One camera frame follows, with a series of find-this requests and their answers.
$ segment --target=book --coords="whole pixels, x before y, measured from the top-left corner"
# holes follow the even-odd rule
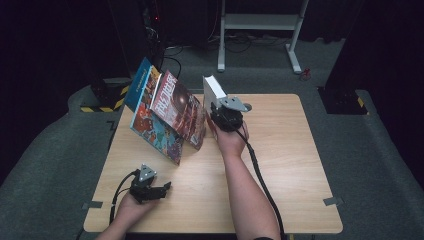
[[[169,71],[164,74],[152,111],[199,150],[205,136],[205,110],[200,101]]]
[[[184,139],[150,109],[161,74],[152,65],[146,74],[147,81],[135,108],[130,128],[179,165]]]
[[[212,107],[221,107],[222,104],[220,100],[227,97],[227,94],[225,94],[224,90],[222,90],[221,85],[213,75],[209,77],[203,76],[203,91],[203,106],[206,109],[206,122],[211,129],[215,139],[217,139],[215,124],[212,122],[210,114],[212,112]]]
[[[133,112],[135,111],[140,96],[144,90],[144,86],[146,85],[148,74],[150,73],[151,68],[152,64],[149,62],[149,60],[147,60],[147,58],[144,58],[137,69],[137,73],[135,74],[133,82],[128,89],[127,95],[125,96],[124,103]]]

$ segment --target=yellow black striped tape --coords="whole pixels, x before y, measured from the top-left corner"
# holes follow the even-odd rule
[[[125,95],[127,94],[129,89],[129,86],[124,87],[121,90],[121,93],[119,95],[119,100],[115,103],[113,107],[106,107],[106,106],[81,106],[82,112],[114,112],[118,111],[119,108],[124,104]]]
[[[361,108],[364,107],[364,101],[362,101],[360,97],[358,97],[358,103],[359,103],[359,106],[361,106]]]
[[[121,94],[119,95],[120,99],[116,102],[115,107],[113,108],[114,110],[118,110],[124,103],[125,95],[127,94],[129,87],[130,86],[126,86],[122,89]]]

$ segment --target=wooden table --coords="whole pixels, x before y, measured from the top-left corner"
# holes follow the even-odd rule
[[[249,142],[278,205],[285,232],[341,232],[343,225],[337,207],[323,202],[333,196],[299,97],[294,94],[237,96],[253,107],[251,112],[244,113]],[[125,108],[93,196],[93,201],[103,205],[89,209],[85,230],[101,232],[108,226],[112,197],[119,183],[145,163],[157,171],[152,186],[172,181],[172,187],[166,198],[131,232],[234,233],[224,164],[210,130],[199,151],[184,144],[181,164],[176,166],[130,130],[131,118],[132,112]],[[242,157],[256,179],[247,149]]]

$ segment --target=hazard tape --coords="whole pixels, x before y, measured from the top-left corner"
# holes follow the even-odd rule
[[[366,110],[367,112],[366,112],[366,114],[367,115],[369,115],[370,113],[368,112],[368,110],[365,108],[365,103],[364,103],[364,101],[360,98],[360,97],[358,97],[358,104],[359,104],[359,106],[361,107],[361,109],[362,110]]]
[[[81,106],[81,112],[115,112],[118,111],[124,104],[125,95],[127,94],[129,86],[124,87],[119,94],[119,100],[113,105],[108,106]]]

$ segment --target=wire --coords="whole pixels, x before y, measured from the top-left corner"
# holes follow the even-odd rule
[[[115,121],[107,121],[107,123],[111,123],[110,124],[110,131],[113,131],[112,135],[109,138],[109,145],[107,147],[107,150],[109,151],[110,150],[110,147],[112,146],[113,138],[115,137],[116,127],[113,127],[114,124],[115,124]]]
[[[78,232],[78,235],[77,235],[77,237],[75,238],[75,240],[79,240],[80,238],[81,238],[81,235],[82,235],[82,233],[84,232],[84,227],[82,227],[80,230],[79,230],[79,232]]]
[[[119,194],[121,194],[122,192],[125,192],[125,191],[128,191],[128,190],[130,190],[130,188],[122,189],[122,190],[118,193],[118,196],[119,196]]]
[[[162,70],[162,66],[163,66],[163,61],[165,60],[165,57],[162,57],[162,60],[160,61],[160,64],[158,66],[159,72],[161,72]]]
[[[180,77],[180,73],[181,73],[181,63],[180,63],[180,61],[178,61],[177,59],[175,59],[175,58],[171,58],[171,57],[163,57],[163,59],[171,59],[171,60],[174,60],[175,62],[177,62],[178,63],[178,65],[180,66],[180,69],[178,70],[178,74],[177,74],[177,76],[175,77],[176,79],[178,79],[179,77]]]
[[[168,47],[168,48],[166,48],[166,50],[174,49],[174,48],[180,48],[180,51],[173,53],[173,54],[169,54],[169,55],[167,54],[167,55],[164,55],[164,56],[165,57],[172,57],[172,56],[180,54],[184,50],[184,46]]]
[[[234,44],[246,44],[247,43],[247,47],[242,49],[242,50],[236,51],[236,50],[232,50],[232,49],[228,48],[227,47],[228,44],[225,44],[225,50],[232,52],[232,53],[242,53],[242,52],[247,51],[252,46],[252,41],[247,36],[245,36],[243,38],[236,37],[234,40],[235,41],[232,41],[232,43],[234,43]]]
[[[127,179],[129,177],[136,176],[138,172],[140,172],[139,169],[137,169],[134,172],[131,172],[130,174],[128,174],[124,179],[122,179],[122,182],[119,184],[118,188],[116,189],[115,195],[113,196],[113,200],[112,200],[112,206],[110,208],[109,224],[111,224],[113,222],[113,219],[115,218],[116,202],[118,201],[118,195],[122,192],[122,191],[120,191],[122,185],[125,183],[125,181],[127,181]]]
[[[277,215],[278,225],[280,226],[280,233],[283,236],[284,235],[284,227],[283,227],[283,221],[281,219],[280,211],[278,210],[277,204],[275,203],[274,199],[271,196],[271,193],[269,192],[264,179],[262,178],[261,170],[259,169],[258,160],[255,155],[255,150],[252,148],[250,143],[247,141],[247,138],[244,137],[239,130],[236,130],[238,135],[243,139],[243,141],[246,143],[247,149],[249,150],[250,158],[252,159],[253,168],[255,169],[256,176],[258,177],[259,182],[261,183],[262,189],[265,192],[266,197],[268,198],[268,201],[271,203],[272,208],[274,209],[275,214]]]
[[[151,40],[159,40],[159,34],[158,34],[158,32],[155,30],[155,29],[153,29],[153,28],[151,28],[151,27],[146,27],[146,30],[148,30],[148,31],[150,31],[150,33],[149,33],[149,38],[151,39]]]
[[[258,42],[257,40],[270,40],[269,43],[262,43],[262,42]],[[288,41],[290,40],[290,38],[275,38],[275,39],[261,39],[261,38],[256,38],[255,40],[252,40],[252,45],[254,46],[264,46],[264,47],[268,47],[268,46],[278,46],[278,45],[283,45],[286,44]]]

